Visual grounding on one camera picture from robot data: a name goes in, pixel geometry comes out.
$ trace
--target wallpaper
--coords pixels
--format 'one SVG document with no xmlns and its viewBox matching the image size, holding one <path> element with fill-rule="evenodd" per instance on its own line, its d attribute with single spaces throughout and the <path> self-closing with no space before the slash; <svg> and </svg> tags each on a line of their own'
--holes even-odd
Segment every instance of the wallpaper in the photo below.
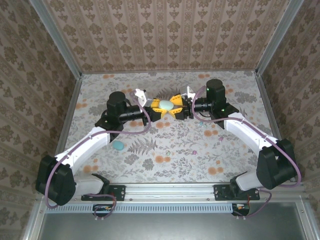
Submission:
<svg viewBox="0 0 320 240">
<path fill-rule="evenodd" d="M 140 88 L 149 97 L 169 100 L 189 85 L 194 91 L 212 78 L 223 81 L 227 101 L 249 121 L 271 134 L 255 76 L 252 71 L 161 72 L 90 74 L 82 76 L 80 95 L 67 139 L 70 148 L 85 136 L 106 109 L 109 95 Z M 143 129 L 142 120 L 127 122 L 124 131 Z M 98 150 L 77 175 L 98 173 L 112 183 L 228 182 L 233 176 L 255 170 L 257 156 L 248 146 L 218 125 L 196 119 L 176 120 L 168 113 L 140 135 L 120 134 L 124 144 Z"/>
<path fill-rule="evenodd" d="M 304 1 L 262 78 L 320 223 L 320 1 Z"/>
<path fill-rule="evenodd" d="M 288 0 L 45 0 L 83 73 L 254 69 Z"/>
<path fill-rule="evenodd" d="M 23 234 L 75 79 L 27 0 L 0 1 L 0 239 Z"/>
</svg>

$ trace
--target floral tablecloth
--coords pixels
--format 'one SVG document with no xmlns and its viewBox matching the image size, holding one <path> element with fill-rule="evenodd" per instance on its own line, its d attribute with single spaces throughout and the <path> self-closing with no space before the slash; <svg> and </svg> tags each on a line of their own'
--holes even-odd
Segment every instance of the floral tablecloth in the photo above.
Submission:
<svg viewBox="0 0 320 240">
<path fill-rule="evenodd" d="M 133 89 L 149 97 L 169 100 L 180 87 L 194 91 L 209 79 L 223 81 L 227 101 L 258 128 L 272 134 L 252 71 L 119 73 L 82 76 L 82 86 L 66 147 L 85 136 L 106 109 L 110 93 L 122 91 L 129 99 Z M 124 131 L 138 132 L 141 120 L 127 122 Z M 98 173 L 112 183 L 227 182 L 256 168 L 257 156 L 232 133 L 196 119 L 175 120 L 169 114 L 140 135 L 119 135 L 124 149 L 111 144 L 98 150 L 77 175 Z"/>
</svg>

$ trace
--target purple cable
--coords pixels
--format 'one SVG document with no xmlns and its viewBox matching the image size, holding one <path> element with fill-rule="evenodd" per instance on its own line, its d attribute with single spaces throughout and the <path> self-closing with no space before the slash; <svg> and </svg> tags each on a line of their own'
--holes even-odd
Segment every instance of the purple cable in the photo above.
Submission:
<svg viewBox="0 0 320 240">
<path fill-rule="evenodd" d="M 198 115 L 195 112 L 195 102 L 196 99 L 199 97 L 200 94 L 202 94 L 204 91 L 206 90 L 206 86 L 201 87 L 197 93 L 195 94 L 193 101 L 192 101 L 192 105 L 191 105 L 191 111 L 193 116 L 198 119 L 199 121 L 203 122 L 203 123 L 215 123 L 215 122 L 219 122 L 219 121 L 224 121 L 224 120 L 236 120 L 239 122 L 242 122 L 243 124 L 247 125 L 249 128 L 251 128 L 253 131 L 255 131 L 257 134 L 259 134 L 263 139 L 265 138 L 265 135 L 263 135 L 260 131 L 258 131 L 257 129 L 255 129 L 253 126 L 251 126 L 248 122 L 243 121 L 241 118 L 237 118 L 237 117 L 224 117 L 224 118 L 219 118 L 219 119 L 214 119 L 214 120 L 205 120 L 205 119 L 201 119 L 200 117 L 198 117 Z M 284 187 L 284 188 L 294 188 L 300 185 L 301 183 L 301 173 L 299 171 L 298 166 L 296 165 L 296 163 L 291 159 L 291 157 L 286 154 L 280 147 L 278 147 L 273 141 L 271 141 L 268 137 L 265 138 L 265 140 L 270 143 L 272 146 L 274 146 L 283 156 L 286 157 L 286 159 L 289 160 L 289 162 L 292 164 L 294 170 L 296 171 L 296 174 L 298 176 L 298 179 L 296 181 L 295 184 L 291 184 L 291 185 L 285 185 L 285 184 L 280 184 L 280 187 Z"/>
<path fill-rule="evenodd" d="M 97 206 L 95 209 L 94 209 L 94 212 L 93 212 L 93 215 L 96 217 L 96 219 L 106 219 L 107 217 L 109 217 L 112 212 L 116 209 L 116 206 L 117 206 L 117 199 L 115 196 L 113 195 L 110 195 L 110 194 L 86 194 L 87 196 L 90 196 L 90 197 L 109 197 L 109 198 L 112 198 L 114 200 L 114 203 L 113 203 L 113 206 L 111 208 L 111 210 L 108 212 L 107 215 L 101 217 L 101 216 L 97 216 L 97 210 L 98 209 L 101 209 L 101 208 L 104 208 L 104 206 Z"/>
<path fill-rule="evenodd" d="M 236 214 L 239 214 L 240 216 L 242 216 L 243 219 L 245 219 L 245 218 L 251 218 L 251 217 L 257 215 L 257 214 L 270 202 L 270 200 L 271 200 L 271 198 L 272 198 L 272 193 L 271 193 L 270 191 L 262 190 L 262 189 L 259 189 L 259 191 L 269 194 L 269 197 L 268 197 L 268 199 L 265 201 L 265 203 L 264 203 L 257 211 L 255 211 L 254 213 L 249 214 L 249 215 L 247 215 L 247 216 L 243 216 L 243 215 L 242 215 L 241 213 L 239 213 L 238 211 L 234 211 L 234 212 L 235 212 Z"/>
<path fill-rule="evenodd" d="M 138 135 L 138 134 L 144 134 L 146 133 L 150 127 L 151 127 L 151 119 L 150 119 L 150 116 L 148 115 L 147 111 L 140 105 L 140 103 L 135 100 L 135 91 L 131 91 L 130 92 L 130 97 L 132 98 L 132 100 L 139 106 L 139 108 L 142 110 L 142 112 L 144 113 L 144 115 L 146 116 L 146 118 L 148 119 L 148 126 L 142 130 L 142 131 L 137 131 L 137 132 L 129 132 L 129 131 L 99 131 L 99 132 L 96 132 L 94 134 L 91 135 L 91 137 L 87 137 L 85 138 L 84 140 L 82 140 L 81 142 L 79 142 L 74 148 L 72 148 L 67 155 L 65 155 L 64 157 L 61 158 L 60 161 L 58 161 L 56 163 L 56 165 L 53 167 L 49 177 L 48 177 L 48 180 L 46 182 L 46 185 L 45 185 L 45 191 L 44 191 L 44 200 L 45 200 L 45 205 L 47 206 L 48 209 L 55 209 L 58 207 L 58 204 L 54 205 L 54 206 L 51 206 L 49 204 L 49 198 L 48 198 L 48 193 L 49 193 L 49 186 L 50 186 L 50 183 L 51 183 L 51 180 L 52 180 L 52 177 L 54 176 L 57 168 L 59 167 L 59 165 L 64 161 L 66 160 L 66 158 L 68 158 L 68 156 L 71 156 L 71 154 L 77 150 L 82 144 L 84 144 L 85 142 L 89 141 L 92 137 L 95 137 L 97 135 L 100 135 L 100 134 L 127 134 L 127 135 Z"/>
</svg>

